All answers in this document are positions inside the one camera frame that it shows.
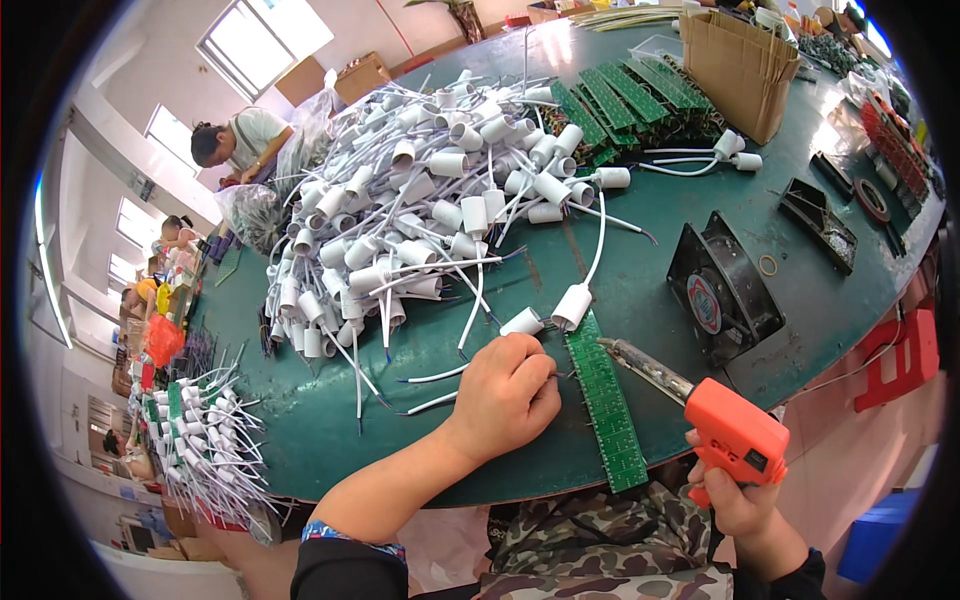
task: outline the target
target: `child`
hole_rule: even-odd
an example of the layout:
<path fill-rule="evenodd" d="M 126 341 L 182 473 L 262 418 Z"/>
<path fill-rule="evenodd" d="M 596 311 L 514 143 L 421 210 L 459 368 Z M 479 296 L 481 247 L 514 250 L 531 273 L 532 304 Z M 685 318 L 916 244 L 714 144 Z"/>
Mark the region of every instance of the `child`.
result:
<path fill-rule="evenodd" d="M 160 226 L 160 243 L 169 248 L 179 248 L 192 254 L 197 251 L 197 245 L 191 242 L 202 238 L 192 227 L 193 222 L 185 215 L 182 217 L 167 217 L 167 220 Z"/>

